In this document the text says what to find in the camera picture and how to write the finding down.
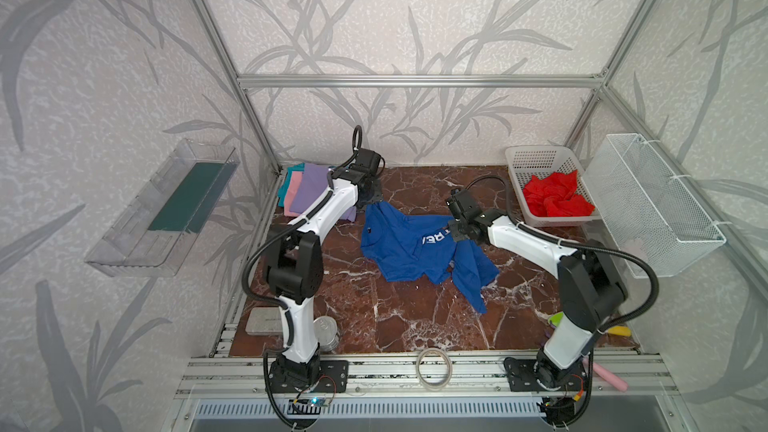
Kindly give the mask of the blue printed t shirt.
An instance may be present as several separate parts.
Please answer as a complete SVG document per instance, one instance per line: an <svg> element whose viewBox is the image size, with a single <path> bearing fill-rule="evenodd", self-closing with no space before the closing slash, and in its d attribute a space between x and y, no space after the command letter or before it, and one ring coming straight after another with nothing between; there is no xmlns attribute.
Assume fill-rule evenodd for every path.
<svg viewBox="0 0 768 432"><path fill-rule="evenodd" d="M389 282L426 277L435 285L450 279L472 308L487 312L482 289L499 269L470 240L455 241L443 215L406 215L387 202L366 208L361 251Z"/></svg>

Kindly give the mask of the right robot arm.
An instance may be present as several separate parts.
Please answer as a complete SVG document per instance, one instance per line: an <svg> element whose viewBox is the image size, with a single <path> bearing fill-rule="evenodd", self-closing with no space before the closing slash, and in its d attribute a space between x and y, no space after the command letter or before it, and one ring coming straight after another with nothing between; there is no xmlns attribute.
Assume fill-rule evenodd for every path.
<svg viewBox="0 0 768 432"><path fill-rule="evenodd" d="M499 210L452 215L449 228L456 240L512 252L557 280L564 317L540 349L534 370L542 379L572 370L627 299L610 255L599 245L569 242L515 223Z"/></svg>

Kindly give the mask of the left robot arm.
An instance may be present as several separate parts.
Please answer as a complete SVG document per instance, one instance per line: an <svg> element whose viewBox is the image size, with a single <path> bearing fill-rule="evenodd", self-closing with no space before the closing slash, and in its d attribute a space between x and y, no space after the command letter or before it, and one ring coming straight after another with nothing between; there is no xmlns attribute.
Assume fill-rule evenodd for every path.
<svg viewBox="0 0 768 432"><path fill-rule="evenodd" d="M381 198L378 178L334 178L304 212L270 230L270 244L262 256L264 280L278 301L283 333L279 356L288 363L308 365L319 353L314 296L325 271L324 240L348 210L362 210Z"/></svg>

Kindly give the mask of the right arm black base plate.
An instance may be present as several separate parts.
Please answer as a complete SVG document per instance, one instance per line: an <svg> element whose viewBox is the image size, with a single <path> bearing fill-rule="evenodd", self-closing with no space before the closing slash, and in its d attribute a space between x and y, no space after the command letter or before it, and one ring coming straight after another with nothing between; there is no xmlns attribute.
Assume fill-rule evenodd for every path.
<svg viewBox="0 0 768 432"><path fill-rule="evenodd" d="M579 362L560 369L546 358L506 357L503 367L512 392L581 392L587 378L584 365Z"/></svg>

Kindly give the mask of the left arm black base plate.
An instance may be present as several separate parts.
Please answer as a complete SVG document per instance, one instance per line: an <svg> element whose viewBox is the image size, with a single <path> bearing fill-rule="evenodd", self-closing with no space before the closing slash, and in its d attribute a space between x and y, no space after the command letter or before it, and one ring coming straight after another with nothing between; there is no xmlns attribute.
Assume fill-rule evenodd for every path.
<svg viewBox="0 0 768 432"><path fill-rule="evenodd" d="M273 393L299 392L307 389L343 393L349 378L349 362L320 356L309 362L293 362L283 355L271 363L267 383Z"/></svg>

